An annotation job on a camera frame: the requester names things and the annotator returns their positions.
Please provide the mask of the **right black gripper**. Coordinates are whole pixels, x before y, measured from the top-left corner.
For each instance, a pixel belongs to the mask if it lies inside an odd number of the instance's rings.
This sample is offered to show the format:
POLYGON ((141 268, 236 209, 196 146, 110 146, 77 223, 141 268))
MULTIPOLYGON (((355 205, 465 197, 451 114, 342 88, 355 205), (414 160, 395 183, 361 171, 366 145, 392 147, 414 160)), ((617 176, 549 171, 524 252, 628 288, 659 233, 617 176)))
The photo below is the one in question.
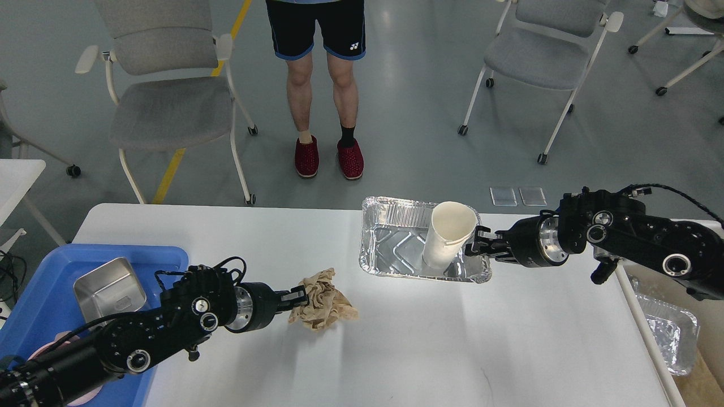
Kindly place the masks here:
POLYGON ((563 265, 568 253, 558 240, 558 223, 558 217, 544 215, 519 220, 508 230, 478 225, 473 243, 465 246, 464 255, 494 258, 528 268, 563 265))

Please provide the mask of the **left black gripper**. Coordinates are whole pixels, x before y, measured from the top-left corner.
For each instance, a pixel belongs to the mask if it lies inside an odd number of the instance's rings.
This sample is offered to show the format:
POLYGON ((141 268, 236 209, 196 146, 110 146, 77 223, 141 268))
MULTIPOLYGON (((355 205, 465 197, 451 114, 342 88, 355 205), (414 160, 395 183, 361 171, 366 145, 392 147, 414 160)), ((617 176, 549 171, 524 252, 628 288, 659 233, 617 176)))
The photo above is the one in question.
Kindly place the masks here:
POLYGON ((274 291, 261 282, 242 283, 234 288, 237 312, 226 330, 243 333, 263 329, 274 315, 308 306, 306 288, 298 285, 287 291, 274 291))

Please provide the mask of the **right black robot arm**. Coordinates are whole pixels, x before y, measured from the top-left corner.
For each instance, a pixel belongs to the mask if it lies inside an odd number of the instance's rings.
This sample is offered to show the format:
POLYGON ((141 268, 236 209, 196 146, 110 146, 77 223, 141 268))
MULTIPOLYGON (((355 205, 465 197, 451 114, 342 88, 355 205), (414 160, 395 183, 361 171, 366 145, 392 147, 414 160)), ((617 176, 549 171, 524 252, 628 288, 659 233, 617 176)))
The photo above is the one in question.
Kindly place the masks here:
POLYGON ((722 237, 693 221, 647 215, 638 196, 652 188, 654 183, 566 193, 556 210, 543 210, 508 230, 476 227, 464 253, 535 268, 561 266, 592 245, 599 262, 591 275, 595 284, 605 283, 626 259, 672 278, 698 301, 721 300, 722 237))

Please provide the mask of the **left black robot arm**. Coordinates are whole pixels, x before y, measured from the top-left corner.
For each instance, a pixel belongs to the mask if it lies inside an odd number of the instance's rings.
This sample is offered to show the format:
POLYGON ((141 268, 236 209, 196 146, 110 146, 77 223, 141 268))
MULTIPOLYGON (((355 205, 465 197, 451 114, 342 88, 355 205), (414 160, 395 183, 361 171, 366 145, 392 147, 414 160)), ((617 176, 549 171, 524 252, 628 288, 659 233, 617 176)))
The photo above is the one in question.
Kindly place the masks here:
POLYGON ((245 270, 225 263, 190 266, 160 307, 101 317, 2 373, 3 406, 65 406, 126 375, 139 375, 185 350, 189 360, 218 328, 243 333, 309 302, 304 286, 274 291, 244 282, 245 270))

